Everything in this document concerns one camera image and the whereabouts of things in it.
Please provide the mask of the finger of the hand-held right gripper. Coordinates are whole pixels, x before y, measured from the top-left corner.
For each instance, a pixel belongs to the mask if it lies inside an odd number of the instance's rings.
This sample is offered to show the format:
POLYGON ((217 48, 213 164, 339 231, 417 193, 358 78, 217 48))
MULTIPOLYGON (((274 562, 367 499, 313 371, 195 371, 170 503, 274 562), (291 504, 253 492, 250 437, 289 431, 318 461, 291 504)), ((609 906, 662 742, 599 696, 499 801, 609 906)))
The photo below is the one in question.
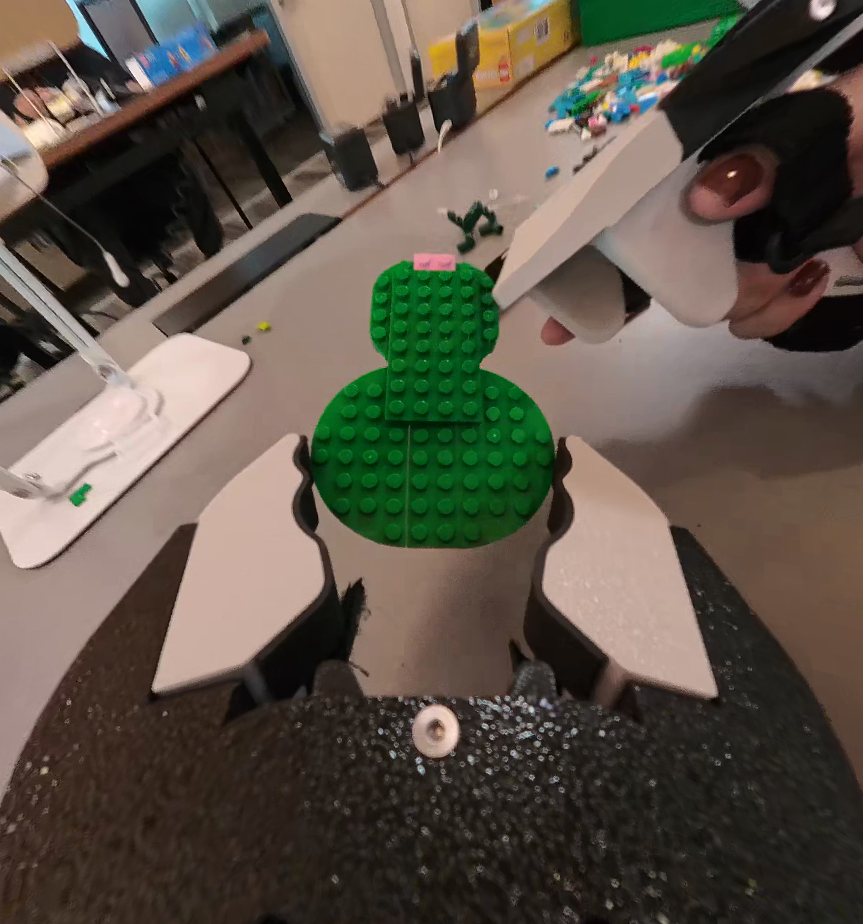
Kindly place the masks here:
POLYGON ((662 302, 691 274, 691 224, 663 181, 692 170, 690 160, 662 174, 640 154, 599 154, 518 227, 495 285, 508 308, 599 238, 599 254, 662 302))
POLYGON ((573 191, 649 191, 683 161, 665 111, 654 108, 604 146, 571 181, 573 191))

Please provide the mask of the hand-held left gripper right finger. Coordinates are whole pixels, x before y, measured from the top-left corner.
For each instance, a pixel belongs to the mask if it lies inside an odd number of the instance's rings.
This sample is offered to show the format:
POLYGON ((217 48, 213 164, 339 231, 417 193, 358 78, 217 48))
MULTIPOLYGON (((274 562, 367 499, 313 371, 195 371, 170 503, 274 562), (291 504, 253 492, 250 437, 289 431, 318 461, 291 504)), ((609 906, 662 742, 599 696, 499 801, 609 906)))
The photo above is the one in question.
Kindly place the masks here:
POLYGON ((571 699, 618 702, 632 687, 719 695, 666 515, 576 436, 557 445, 524 638, 571 699))

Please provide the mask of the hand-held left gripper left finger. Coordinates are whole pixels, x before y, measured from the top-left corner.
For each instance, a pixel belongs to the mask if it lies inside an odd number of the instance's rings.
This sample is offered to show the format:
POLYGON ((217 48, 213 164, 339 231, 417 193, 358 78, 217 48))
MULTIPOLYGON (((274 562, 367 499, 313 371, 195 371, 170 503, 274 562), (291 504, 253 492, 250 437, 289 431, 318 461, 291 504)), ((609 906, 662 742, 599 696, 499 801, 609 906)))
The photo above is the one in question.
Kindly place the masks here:
POLYGON ((238 684, 253 702, 311 691, 343 647, 343 605, 317 534, 307 438, 282 437, 200 514, 151 693, 238 684))

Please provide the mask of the green lego plate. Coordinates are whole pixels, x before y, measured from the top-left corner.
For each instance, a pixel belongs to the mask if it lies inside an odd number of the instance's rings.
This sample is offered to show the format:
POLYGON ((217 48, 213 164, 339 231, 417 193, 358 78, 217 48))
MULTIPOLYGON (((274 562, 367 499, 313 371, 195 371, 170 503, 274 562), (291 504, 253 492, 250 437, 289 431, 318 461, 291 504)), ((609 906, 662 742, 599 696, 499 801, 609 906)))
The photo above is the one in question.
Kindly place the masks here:
POLYGON ((483 362, 499 336, 494 282, 457 262, 376 278, 369 336, 382 366, 326 406, 310 442, 314 487, 346 527, 406 549, 475 549, 526 525, 551 491, 549 424, 483 362))

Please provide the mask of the pile of lego bricks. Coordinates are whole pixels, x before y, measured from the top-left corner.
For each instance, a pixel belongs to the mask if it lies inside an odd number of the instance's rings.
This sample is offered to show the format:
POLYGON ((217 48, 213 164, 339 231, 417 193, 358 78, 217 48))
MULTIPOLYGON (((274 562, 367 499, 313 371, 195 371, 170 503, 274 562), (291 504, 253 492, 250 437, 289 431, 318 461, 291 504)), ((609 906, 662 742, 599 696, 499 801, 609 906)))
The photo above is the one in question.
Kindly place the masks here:
POLYGON ((664 40, 630 52, 592 57, 588 68, 548 107, 544 130, 550 136, 577 134, 594 141, 610 128, 644 115, 668 96, 714 47, 715 40, 664 40))

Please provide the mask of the dark green lego figure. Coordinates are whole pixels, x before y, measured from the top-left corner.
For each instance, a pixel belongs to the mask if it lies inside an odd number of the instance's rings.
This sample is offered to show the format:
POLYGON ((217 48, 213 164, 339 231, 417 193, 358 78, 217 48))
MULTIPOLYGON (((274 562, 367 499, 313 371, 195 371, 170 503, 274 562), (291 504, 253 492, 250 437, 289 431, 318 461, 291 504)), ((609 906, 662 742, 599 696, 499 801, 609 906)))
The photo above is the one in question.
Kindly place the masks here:
POLYGON ((441 207, 437 213, 449 224, 456 227, 460 238, 457 242, 457 254, 465 256, 476 248, 478 239, 502 237, 505 228, 489 204, 481 200, 472 202, 464 213, 441 207))

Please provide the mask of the yellow lego box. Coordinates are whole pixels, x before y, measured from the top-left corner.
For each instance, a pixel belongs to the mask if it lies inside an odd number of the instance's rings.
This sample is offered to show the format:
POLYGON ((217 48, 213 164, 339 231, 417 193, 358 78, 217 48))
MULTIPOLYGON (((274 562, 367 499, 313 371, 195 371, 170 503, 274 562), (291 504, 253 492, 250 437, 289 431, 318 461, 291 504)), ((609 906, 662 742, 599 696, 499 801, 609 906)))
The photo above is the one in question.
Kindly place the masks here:
POLYGON ((507 1, 474 17, 480 59, 477 90, 510 89, 575 47, 580 40, 577 3, 507 1))

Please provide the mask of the blue lego box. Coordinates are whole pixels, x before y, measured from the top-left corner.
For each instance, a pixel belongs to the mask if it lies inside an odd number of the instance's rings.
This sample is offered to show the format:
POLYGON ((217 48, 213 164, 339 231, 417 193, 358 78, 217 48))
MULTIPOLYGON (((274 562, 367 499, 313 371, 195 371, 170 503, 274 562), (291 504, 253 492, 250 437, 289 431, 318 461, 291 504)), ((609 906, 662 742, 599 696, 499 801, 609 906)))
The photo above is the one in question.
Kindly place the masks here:
POLYGON ((166 83, 193 70, 218 53, 210 31, 195 24, 174 38, 146 47, 128 58, 125 68, 137 83, 147 89, 166 83))

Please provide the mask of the person's right hand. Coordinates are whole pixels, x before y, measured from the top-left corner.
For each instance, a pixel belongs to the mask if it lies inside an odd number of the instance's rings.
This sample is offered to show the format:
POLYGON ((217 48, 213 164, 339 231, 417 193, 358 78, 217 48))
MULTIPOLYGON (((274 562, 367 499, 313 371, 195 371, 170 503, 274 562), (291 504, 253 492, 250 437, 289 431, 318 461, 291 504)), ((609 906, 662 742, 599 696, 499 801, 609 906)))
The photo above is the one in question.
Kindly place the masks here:
MULTIPOLYGON (((733 222, 738 293, 731 333, 790 352, 833 352, 863 340, 863 293, 829 296, 830 266, 812 253, 773 270, 766 248, 806 244, 863 201, 863 36, 818 68, 835 75, 753 109, 703 151, 685 193, 707 223, 733 222)), ((863 264, 863 236, 851 242, 863 264)))

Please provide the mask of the green bin stack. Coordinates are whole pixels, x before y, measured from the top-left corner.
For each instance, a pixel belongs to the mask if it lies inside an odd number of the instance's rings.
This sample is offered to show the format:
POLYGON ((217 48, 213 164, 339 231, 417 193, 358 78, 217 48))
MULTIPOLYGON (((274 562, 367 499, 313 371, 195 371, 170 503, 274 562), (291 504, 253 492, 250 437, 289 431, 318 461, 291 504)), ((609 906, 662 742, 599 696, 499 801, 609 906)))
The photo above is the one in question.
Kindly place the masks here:
POLYGON ((736 1, 576 1, 584 45, 601 45, 653 32, 743 14, 736 1))

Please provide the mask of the dark power station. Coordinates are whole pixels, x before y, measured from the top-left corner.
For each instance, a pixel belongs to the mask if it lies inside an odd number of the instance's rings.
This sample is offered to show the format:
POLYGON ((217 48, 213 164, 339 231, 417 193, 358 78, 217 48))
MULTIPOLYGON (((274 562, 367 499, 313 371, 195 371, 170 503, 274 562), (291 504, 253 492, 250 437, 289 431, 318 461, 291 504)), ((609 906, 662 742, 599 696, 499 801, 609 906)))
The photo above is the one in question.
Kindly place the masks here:
POLYGON ((379 170, 362 127, 321 132, 322 148, 339 184, 350 192, 379 184, 379 170))

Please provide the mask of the wooden side table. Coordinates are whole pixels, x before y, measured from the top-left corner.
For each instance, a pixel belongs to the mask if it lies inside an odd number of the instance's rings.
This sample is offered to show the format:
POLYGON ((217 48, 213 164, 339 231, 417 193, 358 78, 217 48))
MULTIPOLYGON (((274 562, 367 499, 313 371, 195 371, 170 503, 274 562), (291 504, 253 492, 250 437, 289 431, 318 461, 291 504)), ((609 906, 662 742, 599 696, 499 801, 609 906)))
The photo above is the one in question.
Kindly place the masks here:
POLYGON ((220 46, 195 68, 125 102, 121 110, 45 152, 47 199, 63 213, 107 212, 122 225, 125 242, 135 227, 159 241, 165 222, 181 222, 213 241, 216 211, 191 148, 215 131, 230 133, 250 157, 279 207, 291 193, 253 126, 256 103, 276 103, 282 90, 269 60, 266 31, 254 29, 220 46))

